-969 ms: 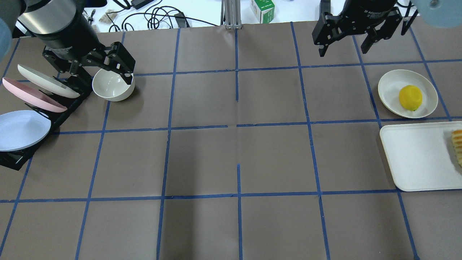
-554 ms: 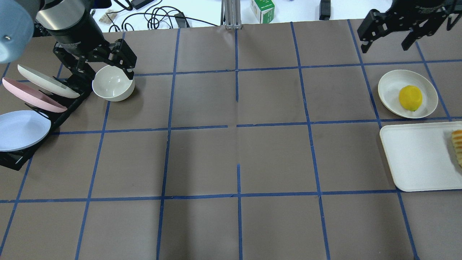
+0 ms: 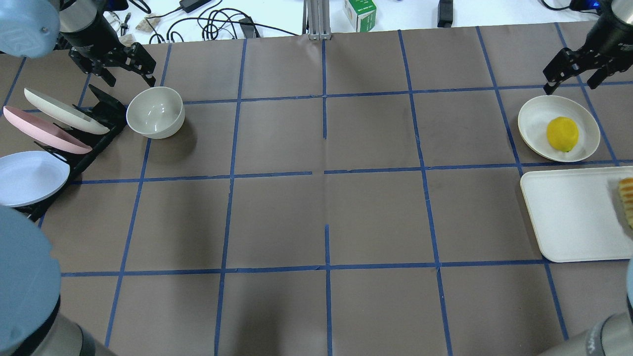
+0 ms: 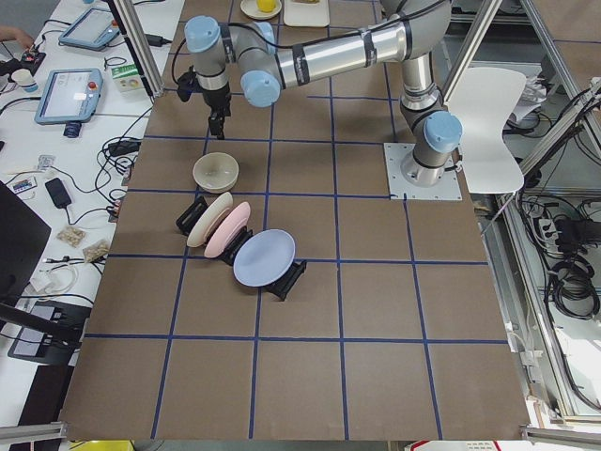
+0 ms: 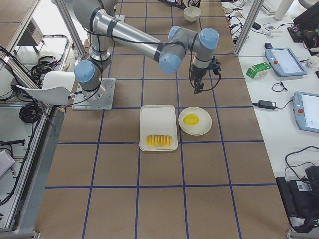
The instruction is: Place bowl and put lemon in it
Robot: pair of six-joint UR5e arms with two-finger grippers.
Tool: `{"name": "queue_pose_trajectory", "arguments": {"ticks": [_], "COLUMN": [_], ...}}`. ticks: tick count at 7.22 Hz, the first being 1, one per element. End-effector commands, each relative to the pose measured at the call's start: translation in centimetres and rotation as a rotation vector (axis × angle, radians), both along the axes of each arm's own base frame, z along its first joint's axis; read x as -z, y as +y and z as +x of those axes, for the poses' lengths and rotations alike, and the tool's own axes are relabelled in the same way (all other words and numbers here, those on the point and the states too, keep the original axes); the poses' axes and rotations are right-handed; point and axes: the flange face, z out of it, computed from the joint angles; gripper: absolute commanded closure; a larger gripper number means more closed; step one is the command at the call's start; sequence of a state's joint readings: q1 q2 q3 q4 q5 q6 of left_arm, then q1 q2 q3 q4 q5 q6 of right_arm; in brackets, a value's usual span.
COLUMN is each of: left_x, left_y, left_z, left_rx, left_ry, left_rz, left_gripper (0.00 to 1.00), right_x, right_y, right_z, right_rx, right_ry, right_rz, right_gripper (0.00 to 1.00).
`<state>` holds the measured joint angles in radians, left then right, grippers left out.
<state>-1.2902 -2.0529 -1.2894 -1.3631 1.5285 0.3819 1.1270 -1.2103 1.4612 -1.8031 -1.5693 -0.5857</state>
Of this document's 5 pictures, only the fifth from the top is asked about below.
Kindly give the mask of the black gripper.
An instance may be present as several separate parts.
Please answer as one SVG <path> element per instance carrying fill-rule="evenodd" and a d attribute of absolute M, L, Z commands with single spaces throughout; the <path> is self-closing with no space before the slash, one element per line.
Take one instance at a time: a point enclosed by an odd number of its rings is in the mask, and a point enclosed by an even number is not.
<path fill-rule="evenodd" d="M 200 91 L 203 91 L 203 82 L 201 79 L 206 75 L 211 62 L 212 59 L 203 61 L 197 56 L 193 57 L 189 69 L 189 79 L 191 85 L 194 86 L 194 94 L 198 94 Z"/>

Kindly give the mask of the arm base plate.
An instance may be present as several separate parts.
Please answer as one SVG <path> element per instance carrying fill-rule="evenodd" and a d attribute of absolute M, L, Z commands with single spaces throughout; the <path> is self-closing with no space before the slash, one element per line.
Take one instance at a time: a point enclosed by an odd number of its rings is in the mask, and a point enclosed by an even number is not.
<path fill-rule="evenodd" d="M 125 16 L 124 15 L 116 15 L 114 18 L 117 19 L 117 20 L 123 21 L 123 22 L 125 21 Z"/>
<path fill-rule="evenodd" d="M 97 91 L 86 92 L 78 84 L 77 91 L 72 105 L 73 110 L 111 110 L 115 90 L 116 78 L 102 78 L 102 83 Z"/>

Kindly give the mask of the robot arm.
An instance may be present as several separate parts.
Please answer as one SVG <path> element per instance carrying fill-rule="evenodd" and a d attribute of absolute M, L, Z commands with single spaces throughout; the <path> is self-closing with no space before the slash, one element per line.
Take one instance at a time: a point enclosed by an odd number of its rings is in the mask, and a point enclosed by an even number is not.
<path fill-rule="evenodd" d="M 203 92 L 202 78 L 208 70 L 221 76 L 221 63 L 214 56 L 219 34 L 215 29 L 205 28 L 195 32 L 173 26 L 168 42 L 160 41 L 114 16 L 115 0 L 75 0 L 73 11 L 79 23 L 92 35 L 106 37 L 153 59 L 159 68 L 173 74 L 180 67 L 188 52 L 195 53 L 189 67 L 189 80 L 194 93 Z"/>

